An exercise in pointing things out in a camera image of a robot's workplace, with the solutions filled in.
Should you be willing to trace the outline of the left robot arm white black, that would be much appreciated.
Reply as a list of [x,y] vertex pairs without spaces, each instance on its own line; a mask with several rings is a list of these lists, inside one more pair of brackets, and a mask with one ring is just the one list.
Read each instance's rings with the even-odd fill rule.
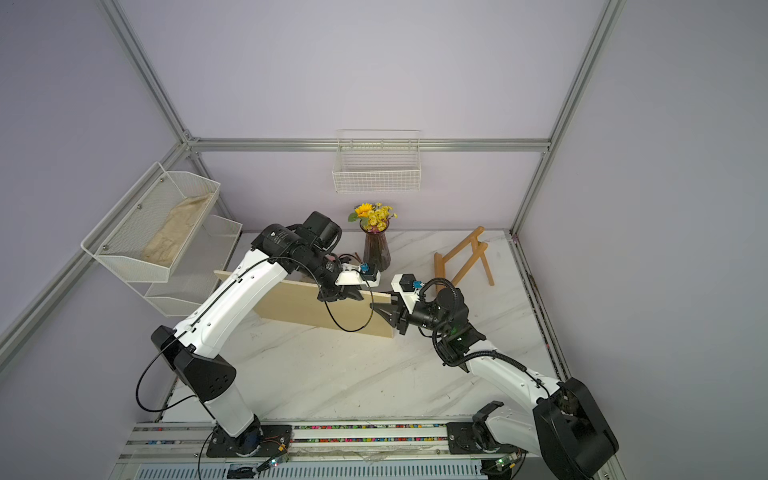
[[268,226],[197,310],[175,327],[159,326],[151,335],[159,358],[191,389],[243,456],[257,450],[261,423],[235,384],[235,368],[220,352],[252,309],[296,270],[315,282],[317,298],[324,305],[362,300],[360,289],[376,286],[380,272],[376,266],[354,266],[335,254],[340,239],[340,226],[319,212],[301,224]]

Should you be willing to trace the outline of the light plywood board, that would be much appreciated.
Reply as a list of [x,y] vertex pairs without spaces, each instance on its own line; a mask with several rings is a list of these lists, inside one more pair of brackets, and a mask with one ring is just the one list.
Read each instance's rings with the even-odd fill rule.
[[270,321],[393,337],[394,329],[370,308],[372,302],[388,303],[388,294],[365,291],[363,300],[330,302],[333,321],[325,304],[317,299],[318,293],[314,283],[282,280],[262,296],[252,312]]

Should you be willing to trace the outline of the aluminium frame profiles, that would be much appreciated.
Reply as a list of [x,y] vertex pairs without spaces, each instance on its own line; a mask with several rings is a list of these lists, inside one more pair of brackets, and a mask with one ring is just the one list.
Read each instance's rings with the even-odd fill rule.
[[[190,159],[204,178],[210,172],[200,155],[203,152],[333,152],[377,153],[398,152],[411,147],[425,152],[539,152],[542,159],[528,187],[519,212],[514,217],[512,231],[522,228],[531,204],[568,123],[582,98],[594,65],[606,41],[624,9],[622,1],[603,4],[598,21],[590,36],[587,48],[579,63],[577,73],[569,87],[563,106],[558,114],[553,132],[545,139],[533,138],[194,138],[184,130],[177,110],[172,106],[167,91],[161,85],[145,50],[127,19],[123,7],[117,1],[99,1],[96,4],[105,22],[113,32],[129,63],[139,76],[159,108],[163,119],[170,126],[175,143],[162,158],[160,164],[171,168],[183,159]],[[20,313],[1,334],[1,376],[7,378],[31,347],[32,342],[48,323],[55,308],[62,303],[93,262],[84,250],[78,251],[51,279],[44,289]]]

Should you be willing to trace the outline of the dark glass vase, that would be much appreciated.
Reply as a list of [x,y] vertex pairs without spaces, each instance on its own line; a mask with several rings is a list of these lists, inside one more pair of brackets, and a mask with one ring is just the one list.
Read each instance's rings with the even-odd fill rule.
[[363,228],[365,234],[363,262],[375,266],[381,272],[391,265],[391,253],[386,237],[388,228],[388,222],[381,223],[372,230]]

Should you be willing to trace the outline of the yellow flower bouquet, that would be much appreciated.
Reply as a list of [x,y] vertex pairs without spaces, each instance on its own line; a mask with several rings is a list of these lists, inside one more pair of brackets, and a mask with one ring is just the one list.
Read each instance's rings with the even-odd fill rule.
[[391,221],[397,217],[390,206],[382,203],[362,203],[350,212],[347,221],[357,224],[366,233],[378,234],[385,232]]

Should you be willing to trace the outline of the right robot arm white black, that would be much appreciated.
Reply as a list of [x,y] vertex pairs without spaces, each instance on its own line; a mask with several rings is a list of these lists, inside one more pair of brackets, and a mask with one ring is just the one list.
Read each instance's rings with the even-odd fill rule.
[[492,384],[505,398],[480,409],[472,443],[485,452],[506,446],[540,457],[558,479],[590,479],[618,452],[619,442],[587,386],[532,370],[498,350],[469,318],[461,291],[445,278],[426,283],[394,278],[389,303],[371,310],[400,334],[424,330],[440,362]]

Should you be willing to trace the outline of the wooden easel frame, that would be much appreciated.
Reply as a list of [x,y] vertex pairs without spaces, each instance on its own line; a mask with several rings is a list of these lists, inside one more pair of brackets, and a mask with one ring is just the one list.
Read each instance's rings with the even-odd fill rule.
[[[433,255],[434,276],[446,278],[454,286],[458,286],[475,265],[480,264],[488,285],[493,287],[496,282],[487,258],[489,244],[481,239],[481,236],[485,231],[486,229],[483,226],[478,226],[447,253],[435,253]],[[449,276],[449,271],[447,269],[448,264],[457,256],[464,253],[466,253],[464,263]]]

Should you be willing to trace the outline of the white perforated wall shelf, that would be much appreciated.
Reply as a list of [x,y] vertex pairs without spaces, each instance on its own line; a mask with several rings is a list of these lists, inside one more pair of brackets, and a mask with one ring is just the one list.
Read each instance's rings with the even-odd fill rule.
[[186,317],[213,293],[242,233],[219,206],[218,182],[156,163],[81,248],[162,315]]

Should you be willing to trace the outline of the metal base rail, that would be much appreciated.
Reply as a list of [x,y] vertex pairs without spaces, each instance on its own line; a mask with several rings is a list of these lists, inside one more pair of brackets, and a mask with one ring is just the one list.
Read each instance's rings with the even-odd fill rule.
[[210,422],[139,423],[113,479],[551,479],[543,459],[507,444],[484,452],[463,419],[267,422],[239,457]]

